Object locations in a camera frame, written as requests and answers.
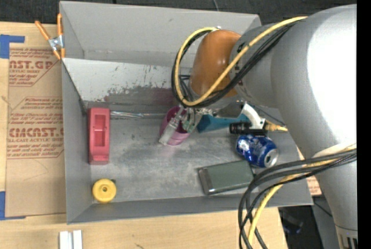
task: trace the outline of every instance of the yellow cable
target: yellow cable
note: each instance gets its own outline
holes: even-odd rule
[[[341,144],[338,144],[338,145],[335,145],[335,146],[332,146],[328,149],[333,149],[333,148],[337,148],[339,145]],[[339,151],[337,151],[337,153],[339,152],[342,152],[342,151],[350,151],[350,150],[353,150],[355,149],[355,147],[351,148],[350,147],[346,147],[345,149],[341,149]],[[306,168],[309,168],[309,167],[315,167],[315,166],[321,166],[321,165],[324,165],[324,164],[327,164],[327,163],[330,163],[330,162],[333,162],[335,161],[335,159],[330,159],[330,160],[326,160],[324,162],[316,162],[316,163],[311,163],[311,164],[308,164],[307,166],[303,167],[303,169],[305,170]],[[289,176],[286,176],[284,178],[282,178],[279,182],[284,182],[284,181],[287,181],[287,180],[291,180],[292,178],[296,178],[302,174],[304,174],[305,171],[303,173],[300,173],[300,174],[293,174],[293,175],[289,175]],[[254,231],[256,229],[256,225],[257,225],[257,222],[260,218],[260,215],[261,215],[261,212],[263,211],[263,209],[265,208],[265,206],[267,205],[268,201],[270,200],[270,198],[277,192],[277,190],[279,190],[284,184],[280,184],[280,185],[277,185],[273,188],[271,188],[269,190],[269,192],[266,194],[266,196],[264,197],[264,199],[261,201],[261,203],[259,204],[259,207],[258,209],[256,210],[255,212],[255,215],[253,217],[253,221],[251,222],[251,226],[249,228],[249,232],[248,232],[248,240],[249,240],[249,243],[251,244],[252,241],[253,241],[253,236],[254,236]]]
[[[207,97],[209,97],[211,95],[211,93],[215,90],[215,88],[219,85],[219,83],[224,79],[224,77],[229,73],[229,71],[234,67],[234,65],[240,60],[240,58],[248,51],[248,49],[250,47],[252,47],[255,43],[257,43],[259,40],[261,40],[263,37],[265,37],[266,35],[272,33],[273,31],[285,26],[285,25],[288,25],[290,23],[294,23],[295,21],[298,21],[298,20],[302,20],[302,19],[305,19],[307,18],[307,16],[300,16],[300,17],[294,17],[292,19],[288,19],[288,20],[284,20],[278,24],[275,24],[273,25],[272,27],[266,29],[264,32],[262,32],[261,34],[259,34],[257,37],[255,37],[253,40],[250,41],[250,43],[245,46],[241,52],[239,52],[237,54],[237,56],[232,60],[232,62],[230,62],[230,64],[228,65],[228,67],[223,71],[223,73],[219,76],[219,78],[215,81],[215,83],[213,85],[211,85],[211,87],[209,88],[209,90],[203,94],[199,99],[195,100],[195,101],[188,101],[184,98],[183,94],[181,93],[181,89],[180,89],[180,84],[179,84],[179,79],[176,75],[179,74],[179,65],[180,65],[180,59],[181,59],[181,55],[183,53],[183,50],[184,48],[186,47],[188,41],[190,40],[190,38],[192,38],[192,36],[198,34],[199,32],[201,32],[201,30],[205,30],[205,29],[211,29],[211,28],[204,28],[204,29],[200,29],[198,31],[195,31],[190,37],[188,37],[188,39],[183,43],[182,47],[180,48],[178,54],[177,54],[177,57],[176,57],[176,62],[175,62],[175,68],[174,68],[174,74],[175,74],[175,80],[174,80],[174,85],[175,85],[175,88],[176,88],[176,91],[177,91],[177,94],[179,96],[179,98],[183,101],[183,103],[187,106],[194,106],[194,105],[197,105],[199,103],[201,103],[202,101],[204,101]]]

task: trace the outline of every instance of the blue soda can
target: blue soda can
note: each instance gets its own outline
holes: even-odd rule
[[[271,167],[277,162],[278,149],[266,136],[241,135],[236,142],[237,152],[252,165]]]

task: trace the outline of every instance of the blue tape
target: blue tape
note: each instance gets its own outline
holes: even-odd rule
[[[9,58],[10,43],[24,43],[24,36],[0,35],[0,58]]]
[[[5,191],[0,191],[0,221],[23,218],[24,217],[5,217]]]

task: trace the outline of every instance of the yellow object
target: yellow object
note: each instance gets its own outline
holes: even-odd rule
[[[288,131],[287,128],[272,123],[269,120],[266,120],[265,123],[266,125],[264,126],[264,129],[266,129],[267,131]]]
[[[338,145],[335,145],[335,146],[332,146],[330,148],[327,148],[323,151],[323,154],[326,155],[327,153],[327,150],[328,151],[331,151],[331,153],[339,153],[339,152],[344,152],[344,151],[350,151],[350,150],[353,150],[355,149],[357,146],[353,146],[353,145],[356,145],[356,144],[352,144],[350,146],[347,146],[346,148],[343,148],[343,149],[339,149],[340,147],[343,146],[343,144],[338,144]],[[327,163],[330,163],[330,162],[333,162],[335,161],[335,159],[330,159],[330,160],[325,160],[325,161],[321,161],[321,162],[316,162],[316,163],[311,163],[311,164],[308,164],[307,166],[303,167],[303,173],[301,174],[293,174],[293,175],[289,175],[289,176],[286,176],[284,178],[282,178],[280,180],[280,182],[283,182],[282,184],[280,185],[277,185],[273,188],[271,188],[269,190],[269,192],[266,194],[266,196],[264,197],[264,199],[261,201],[258,209],[256,210],[255,212],[255,215],[253,217],[253,220],[251,222],[251,226],[249,228],[249,232],[248,232],[248,240],[249,240],[249,243],[252,242],[253,240],[253,236],[254,236],[254,231],[256,229],[256,225],[257,225],[257,221],[259,220],[260,218],[260,215],[261,215],[261,212],[263,211],[263,209],[265,208],[265,206],[267,205],[268,201],[270,200],[271,197],[273,197],[273,195],[277,192],[277,190],[279,190],[283,185],[284,185],[284,182],[287,181],[287,180],[291,180],[293,178],[296,178],[302,174],[306,174],[308,172],[305,172],[305,169],[306,168],[309,168],[309,167],[315,167],[315,166],[321,166],[321,165],[324,165],[324,164],[327,164]]]
[[[302,19],[306,19],[307,16],[300,16],[300,17],[294,17],[292,19],[288,19],[288,20],[284,20],[278,24],[275,24],[273,25],[272,27],[266,29],[264,32],[262,32],[261,34],[259,34],[257,37],[255,37],[253,40],[250,41],[250,43],[245,46],[240,53],[237,54],[237,56],[232,60],[232,62],[230,62],[230,64],[228,65],[228,67],[223,71],[223,73],[220,74],[219,78],[215,81],[215,83],[210,87],[210,89],[205,93],[203,94],[199,99],[195,100],[195,101],[187,101],[183,94],[181,93],[181,89],[180,89],[180,84],[179,84],[179,78],[178,77],[175,77],[174,79],[174,84],[175,84],[175,88],[176,88],[176,91],[177,91],[177,94],[179,96],[179,98],[183,101],[183,103],[187,106],[194,106],[194,105],[197,105],[199,103],[201,103],[202,101],[204,101],[207,97],[209,97],[215,90],[215,88],[219,85],[219,83],[225,78],[225,76],[232,70],[232,68],[234,67],[234,65],[240,60],[240,58],[249,50],[250,47],[252,47],[255,43],[257,43],[259,40],[261,40],[263,37],[265,37],[266,35],[272,33],[273,31],[285,26],[285,25],[288,25],[290,23],[294,23],[295,21],[298,21],[298,20],[302,20]],[[181,46],[180,50],[178,51],[178,54],[177,54],[177,57],[176,57],[176,62],[175,62],[175,68],[174,68],[174,74],[175,75],[178,75],[179,74],[179,65],[180,65],[180,60],[181,60],[181,56],[183,54],[183,50],[184,48],[187,46],[188,42],[196,35],[198,34],[199,32],[202,32],[202,31],[207,31],[209,29],[212,29],[212,28],[203,28],[203,29],[200,29],[200,30],[197,30],[195,31],[191,36],[189,36],[187,38],[187,40],[183,43],[183,45]]]
[[[109,203],[116,196],[116,185],[109,179],[100,179],[94,183],[92,193],[99,203]]]

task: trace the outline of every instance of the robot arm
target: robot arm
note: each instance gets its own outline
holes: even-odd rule
[[[215,89],[223,90],[241,75],[258,48],[273,36],[278,39],[224,97],[195,107],[207,104],[205,108],[219,109],[241,98],[278,108],[305,158],[337,144],[356,142],[357,6],[323,10],[300,18],[280,34],[282,28],[253,41],[271,27],[248,30],[240,37],[222,30],[204,37],[190,78],[194,100],[233,63]],[[215,99],[216,94],[206,100]],[[317,179],[332,210],[341,249],[357,248],[357,161],[326,170]]]

